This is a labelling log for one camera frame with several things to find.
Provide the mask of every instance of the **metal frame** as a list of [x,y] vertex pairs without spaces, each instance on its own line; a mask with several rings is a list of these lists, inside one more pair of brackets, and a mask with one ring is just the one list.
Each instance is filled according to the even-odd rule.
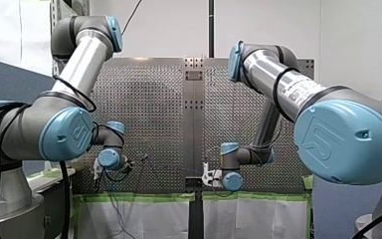
[[[312,77],[313,60],[299,62],[302,71]],[[212,168],[217,165],[220,142],[235,138],[241,145],[249,144],[265,101],[244,85],[227,80],[226,59],[200,58],[113,59],[103,66],[93,99],[100,109],[95,112],[96,121],[124,121],[124,152],[138,161],[123,183],[111,185],[103,181],[100,190],[148,193],[184,192],[184,178],[200,176],[202,161],[210,161]],[[230,114],[230,106],[234,106],[235,114]],[[155,112],[155,108],[160,108],[160,112]],[[211,115],[225,119],[208,120]],[[222,123],[226,127],[213,131],[213,127]],[[81,159],[86,169],[75,176],[74,193],[94,191],[91,170],[99,150],[92,149],[84,156],[85,160]],[[274,164],[243,168],[247,182],[244,190],[304,192],[300,177],[309,172],[297,158],[290,122],[284,122],[275,151],[279,159]],[[146,160],[140,162],[145,153],[150,156],[147,164]],[[112,176],[121,175],[113,172]]]

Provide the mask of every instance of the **metal bracket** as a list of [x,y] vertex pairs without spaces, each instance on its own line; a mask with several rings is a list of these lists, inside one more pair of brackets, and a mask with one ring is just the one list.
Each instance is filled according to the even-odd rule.
[[203,58],[185,58],[185,81],[203,81]]
[[209,163],[203,162],[203,176],[201,177],[204,185],[210,187],[223,187],[221,183],[222,179],[222,170],[209,170]]

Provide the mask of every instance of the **vertical metal post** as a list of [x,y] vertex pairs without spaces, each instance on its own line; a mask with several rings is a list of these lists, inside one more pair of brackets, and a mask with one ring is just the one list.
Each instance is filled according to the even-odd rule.
[[[185,59],[184,87],[184,121],[191,127],[191,135],[185,139],[185,162],[195,171],[202,169],[203,157],[203,124],[204,124],[204,60],[203,58]],[[199,173],[192,172],[193,176],[186,176],[185,185],[188,192],[195,193],[195,200],[190,202],[188,220],[188,238],[204,238],[204,212],[202,180]]]
[[209,0],[209,58],[215,57],[215,0]]

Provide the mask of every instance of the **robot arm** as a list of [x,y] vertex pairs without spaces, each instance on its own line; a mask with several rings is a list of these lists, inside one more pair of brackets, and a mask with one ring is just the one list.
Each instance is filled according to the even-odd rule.
[[[68,60],[60,78],[71,86],[56,81],[12,122],[2,143],[4,165],[14,163],[10,159],[70,160],[86,151],[94,134],[88,96],[103,62],[113,52],[120,52],[121,44],[119,26],[111,17],[71,17],[56,26],[52,54]],[[7,124],[16,111],[1,111],[0,125]],[[116,134],[119,127],[123,134],[123,125],[110,122],[93,143],[111,147],[120,156],[123,138]]]
[[284,47],[239,43],[231,51],[229,75],[233,82],[242,82],[265,95],[270,103],[250,147],[222,144],[222,182],[226,189],[241,188],[239,165],[271,161],[266,154],[256,162],[244,159],[254,145],[263,145],[261,141],[269,146],[264,151],[272,155],[268,142],[278,113],[295,123],[299,157],[317,176],[344,184],[382,182],[382,102],[347,87],[326,88],[314,82],[298,72],[295,56]]

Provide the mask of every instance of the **gray joint housing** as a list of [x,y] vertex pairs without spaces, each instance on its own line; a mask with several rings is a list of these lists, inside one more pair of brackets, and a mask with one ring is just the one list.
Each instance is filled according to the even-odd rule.
[[83,30],[95,30],[111,39],[106,17],[69,17],[61,20],[51,37],[52,56],[67,60],[76,49],[78,34]]
[[[39,151],[39,138],[49,119],[55,113],[75,105],[60,98],[42,97],[23,113],[17,116],[9,127],[2,142],[2,149],[9,157],[15,160],[40,160],[43,159]],[[14,116],[17,109],[9,112],[2,120],[2,132],[8,121]],[[2,158],[2,165],[14,162]]]
[[264,164],[268,162],[271,152],[269,147],[239,147],[237,150],[222,155],[222,174],[225,176],[230,171],[240,170],[241,165]]
[[272,45],[256,45],[256,44],[244,44],[241,56],[243,62],[250,57],[253,53],[260,50],[268,50],[275,53],[278,56],[280,63],[286,65],[287,67],[297,68],[297,58],[293,52],[282,46],[272,46]]
[[93,133],[92,145],[103,145],[103,147],[115,150],[119,156],[122,155],[123,140],[113,130],[100,126],[98,130]]

